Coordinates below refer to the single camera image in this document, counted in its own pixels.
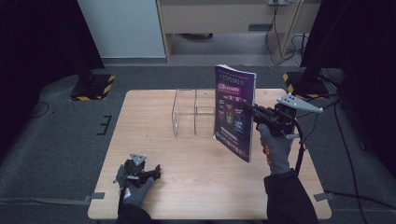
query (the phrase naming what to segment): yellow and black hazard tape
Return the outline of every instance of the yellow and black hazard tape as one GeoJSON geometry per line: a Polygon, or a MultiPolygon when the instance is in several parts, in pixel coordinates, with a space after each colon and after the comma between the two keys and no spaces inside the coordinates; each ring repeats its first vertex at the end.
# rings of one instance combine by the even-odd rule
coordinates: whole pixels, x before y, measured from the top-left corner
{"type": "Polygon", "coordinates": [[[115,76],[110,76],[108,78],[107,84],[103,90],[103,93],[101,95],[96,95],[96,96],[86,96],[86,95],[80,95],[80,96],[75,96],[75,97],[70,97],[71,101],[91,101],[91,100],[104,100],[108,92],[111,89],[111,86],[113,85],[115,76]]]}
{"type": "Polygon", "coordinates": [[[324,97],[322,97],[322,96],[320,96],[318,94],[295,94],[293,85],[290,82],[288,74],[283,74],[283,80],[286,83],[286,87],[288,88],[288,91],[292,95],[295,95],[296,97],[298,97],[300,99],[324,99],[324,97]]]}

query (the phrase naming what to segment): gray glove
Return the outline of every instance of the gray glove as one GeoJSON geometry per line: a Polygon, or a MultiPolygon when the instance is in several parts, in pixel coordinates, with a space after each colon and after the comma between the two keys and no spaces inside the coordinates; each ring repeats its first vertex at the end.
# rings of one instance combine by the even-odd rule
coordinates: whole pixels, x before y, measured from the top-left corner
{"type": "MultiPolygon", "coordinates": [[[[117,175],[116,180],[119,182],[120,189],[123,188],[123,183],[125,180],[124,176],[124,165],[121,165],[117,175]]],[[[145,200],[145,196],[152,184],[154,184],[154,178],[150,177],[145,184],[143,184],[140,188],[135,187],[133,184],[128,185],[125,190],[125,195],[123,197],[122,203],[124,204],[133,204],[135,206],[140,207],[145,200]]]]}
{"type": "Polygon", "coordinates": [[[268,127],[261,123],[257,130],[261,135],[261,142],[264,153],[267,156],[267,162],[270,166],[271,175],[280,175],[290,170],[289,154],[291,142],[286,136],[274,137],[270,134],[268,127]]]}

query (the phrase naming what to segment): purple magazine cover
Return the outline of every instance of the purple magazine cover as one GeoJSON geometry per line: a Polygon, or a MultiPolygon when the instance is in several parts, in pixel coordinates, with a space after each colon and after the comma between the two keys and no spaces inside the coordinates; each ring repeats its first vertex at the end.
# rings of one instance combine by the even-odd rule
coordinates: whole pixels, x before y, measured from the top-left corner
{"type": "Polygon", "coordinates": [[[215,66],[215,136],[236,156],[250,162],[253,119],[243,103],[254,104],[256,74],[215,66]]]}

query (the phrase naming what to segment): black tape mark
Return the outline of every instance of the black tape mark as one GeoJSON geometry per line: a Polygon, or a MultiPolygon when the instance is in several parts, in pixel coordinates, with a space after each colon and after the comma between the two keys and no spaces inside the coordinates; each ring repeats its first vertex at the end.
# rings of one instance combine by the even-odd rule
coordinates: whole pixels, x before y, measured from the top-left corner
{"type": "Polygon", "coordinates": [[[111,115],[104,116],[104,118],[107,119],[107,123],[101,123],[100,125],[105,126],[105,130],[102,133],[97,133],[96,135],[106,135],[106,133],[107,133],[107,128],[108,128],[108,125],[110,124],[112,116],[111,115]]]}

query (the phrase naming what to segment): wall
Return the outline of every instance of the wall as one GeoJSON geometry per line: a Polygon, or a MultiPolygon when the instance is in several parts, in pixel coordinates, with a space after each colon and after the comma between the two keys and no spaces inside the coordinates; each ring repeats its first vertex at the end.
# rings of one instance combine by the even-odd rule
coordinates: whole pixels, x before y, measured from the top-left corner
{"type": "Polygon", "coordinates": [[[78,0],[102,58],[165,58],[155,0],[78,0]]]}

